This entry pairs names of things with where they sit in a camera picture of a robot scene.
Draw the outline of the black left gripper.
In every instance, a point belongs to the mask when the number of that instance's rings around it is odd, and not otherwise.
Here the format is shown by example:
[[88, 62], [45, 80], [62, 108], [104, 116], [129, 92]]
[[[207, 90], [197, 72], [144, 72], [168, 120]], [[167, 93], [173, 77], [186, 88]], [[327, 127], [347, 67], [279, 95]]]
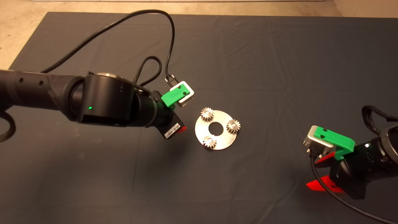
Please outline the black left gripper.
[[178, 115], [173, 109], [166, 106], [161, 99], [160, 92], [155, 90], [151, 94], [156, 103], [156, 115], [151, 126], [155, 127], [165, 139], [170, 139], [178, 132], [184, 132], [187, 129], [186, 126], [182, 126], [182, 121]]

